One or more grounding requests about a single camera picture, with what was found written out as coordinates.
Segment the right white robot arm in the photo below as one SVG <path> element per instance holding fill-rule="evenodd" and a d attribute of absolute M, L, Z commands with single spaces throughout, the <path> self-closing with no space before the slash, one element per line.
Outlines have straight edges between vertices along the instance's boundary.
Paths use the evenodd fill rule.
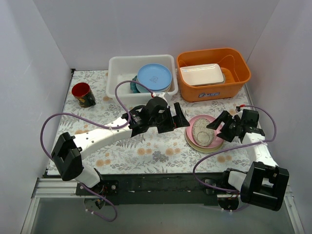
<path fill-rule="evenodd" d="M 251 165 L 247 172 L 228 168 L 222 175 L 220 187 L 227 194 L 237 190 L 242 202 L 278 211 L 283 203 L 289 172 L 279 167 L 271 156 L 265 133 L 258 127 L 258 111 L 241 106 L 236 109 L 235 115 L 223 111 L 207 128 L 216 130 L 221 127 L 217 137 L 227 142 L 239 138 L 247 148 Z"/>

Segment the teal scalloped plate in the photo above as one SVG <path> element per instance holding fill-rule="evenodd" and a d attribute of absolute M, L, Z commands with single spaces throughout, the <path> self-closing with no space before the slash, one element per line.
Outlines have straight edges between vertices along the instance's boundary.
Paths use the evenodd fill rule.
<path fill-rule="evenodd" d="M 134 82 L 131 82 L 130 83 L 130 90 L 133 92 L 133 93 L 140 93 L 140 91 L 137 89 L 137 84 L 135 83 L 135 81 L 137 80 L 137 76 L 135 76 L 132 81 Z"/>

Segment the white deep plate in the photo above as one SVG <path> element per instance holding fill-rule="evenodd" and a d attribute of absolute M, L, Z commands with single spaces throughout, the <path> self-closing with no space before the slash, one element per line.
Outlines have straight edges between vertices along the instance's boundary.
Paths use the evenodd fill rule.
<path fill-rule="evenodd" d="M 171 80 L 168 78 L 158 78 L 156 76 L 153 76 L 151 78 L 145 79 L 138 79 L 136 77 L 136 79 L 133 80 L 143 84 L 153 92 L 166 92 L 169 91 L 171 88 Z"/>

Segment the pale peach bottom plate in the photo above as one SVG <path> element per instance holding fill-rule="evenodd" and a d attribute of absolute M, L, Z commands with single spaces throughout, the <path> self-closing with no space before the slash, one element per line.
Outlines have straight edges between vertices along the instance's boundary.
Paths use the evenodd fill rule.
<path fill-rule="evenodd" d="M 165 92 L 168 91 L 171 87 L 171 84 L 168 85 L 165 83 L 156 83 L 154 85 L 149 84 L 149 86 L 143 87 L 139 82 L 136 83 L 137 89 L 140 91 L 140 93 L 146 93 L 149 91 L 158 93 L 158 92 Z"/>

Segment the blue round plate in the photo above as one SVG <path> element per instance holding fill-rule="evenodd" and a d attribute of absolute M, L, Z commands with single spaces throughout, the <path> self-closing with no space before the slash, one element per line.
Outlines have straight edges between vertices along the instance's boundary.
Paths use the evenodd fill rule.
<path fill-rule="evenodd" d="M 153 91 L 167 89 L 172 82 L 172 73 L 164 65 L 150 63 L 142 66 L 137 74 L 137 80 Z"/>

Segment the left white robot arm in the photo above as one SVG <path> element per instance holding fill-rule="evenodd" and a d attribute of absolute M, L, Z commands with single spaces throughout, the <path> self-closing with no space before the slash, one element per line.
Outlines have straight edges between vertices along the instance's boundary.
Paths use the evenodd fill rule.
<path fill-rule="evenodd" d="M 145 133 L 151 127 L 156 127 L 160 134 L 188 127 L 190 124 L 178 102 L 174 108 L 175 115 L 172 115 L 166 100 L 154 97 L 146 105 L 136 106 L 124 113 L 111 122 L 107 129 L 94 129 L 74 136 L 68 132 L 61 134 L 51 154 L 61 179 L 74 179 L 84 184 L 91 194 L 100 194 L 104 188 L 103 179 L 95 168 L 83 160 L 103 147 Z"/>

